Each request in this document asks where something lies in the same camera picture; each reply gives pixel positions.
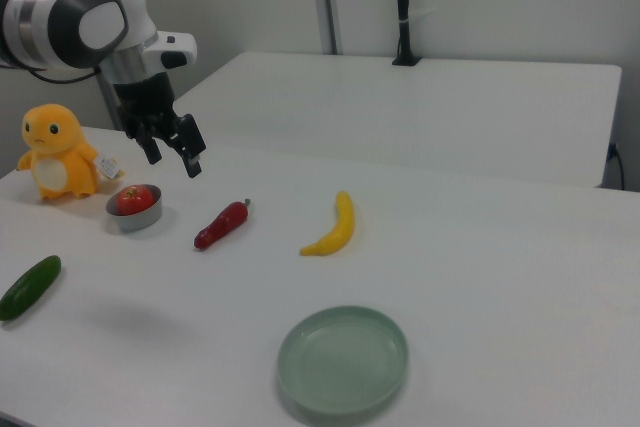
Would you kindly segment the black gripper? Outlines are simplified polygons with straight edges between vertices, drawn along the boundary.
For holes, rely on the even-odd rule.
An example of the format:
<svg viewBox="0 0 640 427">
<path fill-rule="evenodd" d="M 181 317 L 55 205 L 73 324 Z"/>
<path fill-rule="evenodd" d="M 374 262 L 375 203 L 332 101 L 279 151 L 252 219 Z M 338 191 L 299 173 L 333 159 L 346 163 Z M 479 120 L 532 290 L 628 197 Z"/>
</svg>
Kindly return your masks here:
<svg viewBox="0 0 640 427">
<path fill-rule="evenodd" d="M 139 146 L 149 164 L 161 160 L 155 138 L 167 140 L 168 145 L 181 157 L 187 175 L 201 173 L 200 154 L 206 144 L 191 114 L 177 117 L 173 110 L 175 100 L 167 73 L 158 73 L 140 82 L 114 84 L 120 101 L 118 113 L 124 132 L 130 139 L 140 136 Z"/>
</svg>

